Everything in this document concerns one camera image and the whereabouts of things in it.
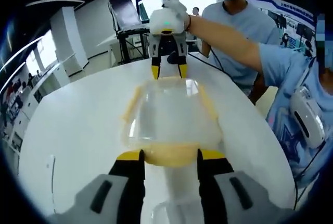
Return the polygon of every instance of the white round table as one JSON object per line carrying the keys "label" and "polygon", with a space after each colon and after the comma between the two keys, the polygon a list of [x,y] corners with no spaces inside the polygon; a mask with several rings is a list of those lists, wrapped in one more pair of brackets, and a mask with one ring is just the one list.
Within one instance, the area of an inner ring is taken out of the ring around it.
{"label": "white round table", "polygon": [[[219,113],[223,152],[234,170],[243,170],[269,193],[279,207],[292,207],[294,182],[284,152],[256,108],[230,78],[191,56],[187,77],[205,86]],[[163,58],[161,77],[178,75]],[[152,79],[151,60],[111,68],[70,83],[44,97],[25,132],[19,180],[43,214],[63,213],[79,190],[108,173],[128,147],[120,142],[123,122],[135,88]],[[46,164],[56,157],[54,193]],[[198,196],[194,165],[170,169],[145,165],[146,196],[142,223],[153,208],[170,198]]]}

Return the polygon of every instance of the light blue t-shirt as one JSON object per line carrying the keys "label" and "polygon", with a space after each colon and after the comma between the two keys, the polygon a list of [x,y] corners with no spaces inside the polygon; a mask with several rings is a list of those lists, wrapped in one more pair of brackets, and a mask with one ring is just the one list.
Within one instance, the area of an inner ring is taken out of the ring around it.
{"label": "light blue t-shirt", "polygon": [[[222,3],[211,4],[203,10],[202,17],[231,26],[254,42],[280,44],[279,30],[274,20],[251,3],[248,3],[243,11],[235,15],[230,15],[225,11]],[[233,60],[218,49],[212,49],[220,60],[224,71],[231,76],[239,88],[248,96],[253,89],[258,73]],[[209,55],[209,62],[221,68],[212,52]]]}
{"label": "light blue t-shirt", "polygon": [[[310,60],[301,53],[274,45],[260,44],[260,57],[266,86],[276,86],[278,91],[267,115],[267,122],[273,129],[294,177],[298,177],[309,164],[318,149],[309,148],[301,129],[290,115],[290,97],[301,79]],[[333,95],[328,94],[319,82],[318,62],[313,67],[303,85],[310,91],[322,110],[320,116],[324,128],[333,128]],[[299,187],[309,185],[318,175],[333,150],[333,132],[328,131],[326,144],[314,158],[304,176],[297,182]]]}

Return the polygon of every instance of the plastic lid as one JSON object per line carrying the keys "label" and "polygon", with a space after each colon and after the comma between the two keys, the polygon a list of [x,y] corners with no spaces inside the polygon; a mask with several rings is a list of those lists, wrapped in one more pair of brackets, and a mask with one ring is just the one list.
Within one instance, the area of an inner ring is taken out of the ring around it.
{"label": "plastic lid", "polygon": [[216,148],[222,131],[203,86],[178,77],[152,80],[138,87],[126,114],[123,142],[145,151],[146,161],[182,166],[198,148]]}
{"label": "plastic lid", "polygon": [[199,198],[163,202],[153,209],[151,218],[152,224],[204,224]]}

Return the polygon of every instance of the hand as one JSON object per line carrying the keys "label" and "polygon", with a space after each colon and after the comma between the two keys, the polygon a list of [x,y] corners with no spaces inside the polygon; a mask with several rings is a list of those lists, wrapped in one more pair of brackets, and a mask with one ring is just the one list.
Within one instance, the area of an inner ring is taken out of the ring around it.
{"label": "hand", "polygon": [[177,16],[179,16],[184,21],[184,29],[187,29],[189,23],[190,23],[190,17],[186,12],[186,7],[176,0],[165,0],[163,7],[169,8],[177,13]]}

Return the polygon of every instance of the person's arm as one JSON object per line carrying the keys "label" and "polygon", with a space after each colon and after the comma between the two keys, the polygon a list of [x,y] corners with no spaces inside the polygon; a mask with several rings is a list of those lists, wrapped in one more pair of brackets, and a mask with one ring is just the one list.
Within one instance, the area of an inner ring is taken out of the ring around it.
{"label": "person's arm", "polygon": [[[271,30],[270,35],[267,38],[266,44],[279,45],[279,29],[274,27]],[[254,82],[253,89],[249,95],[250,101],[255,105],[257,101],[266,93],[268,86],[265,85],[264,77],[262,74],[258,73],[258,76]]]}
{"label": "person's arm", "polygon": [[191,16],[188,31],[239,63],[262,73],[258,44],[247,40],[233,28],[202,17]]}
{"label": "person's arm", "polygon": [[210,45],[202,40],[201,53],[207,58],[209,57],[210,48]]}

